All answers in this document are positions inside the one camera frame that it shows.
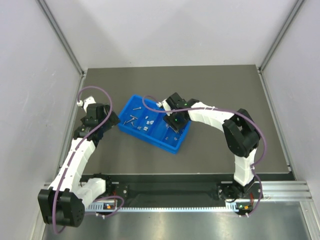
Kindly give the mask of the blue compartment bin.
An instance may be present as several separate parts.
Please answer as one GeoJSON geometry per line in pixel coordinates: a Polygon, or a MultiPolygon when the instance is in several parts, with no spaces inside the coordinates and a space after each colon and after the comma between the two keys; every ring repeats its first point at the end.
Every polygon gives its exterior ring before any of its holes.
{"type": "Polygon", "coordinates": [[[172,128],[166,126],[165,115],[145,108],[142,98],[142,96],[136,94],[131,96],[118,115],[120,119],[120,123],[117,125],[119,130],[167,152],[176,154],[188,134],[190,123],[179,132],[174,132],[172,128]],[[124,124],[125,121],[132,119],[130,115],[138,118],[134,120],[134,126],[131,125],[131,122],[124,124]],[[147,121],[154,121],[154,123],[147,124],[147,121]]]}

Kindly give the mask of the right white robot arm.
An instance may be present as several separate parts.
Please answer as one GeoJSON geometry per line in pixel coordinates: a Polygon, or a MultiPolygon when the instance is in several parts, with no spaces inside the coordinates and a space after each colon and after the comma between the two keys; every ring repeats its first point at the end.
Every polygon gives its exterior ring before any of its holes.
{"type": "Polygon", "coordinates": [[[251,165],[260,141],[255,127],[243,117],[251,116],[245,109],[239,109],[240,116],[227,111],[215,111],[197,99],[186,101],[178,93],[172,94],[156,104],[165,110],[163,120],[179,132],[189,121],[199,122],[223,132],[228,149],[234,154],[235,172],[232,184],[222,190],[228,199],[244,197],[254,183],[251,165]]]}

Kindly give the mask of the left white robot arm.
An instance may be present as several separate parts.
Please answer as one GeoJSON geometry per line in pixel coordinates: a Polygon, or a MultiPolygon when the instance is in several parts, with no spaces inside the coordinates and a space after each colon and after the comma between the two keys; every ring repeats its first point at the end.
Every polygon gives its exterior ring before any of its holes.
{"type": "Polygon", "coordinates": [[[86,115],[73,133],[69,152],[59,173],[37,196],[43,221],[48,225],[78,227],[88,206],[106,191],[103,178],[90,178],[83,186],[80,182],[104,133],[119,124],[120,119],[110,105],[97,103],[92,96],[77,105],[86,115]]]}

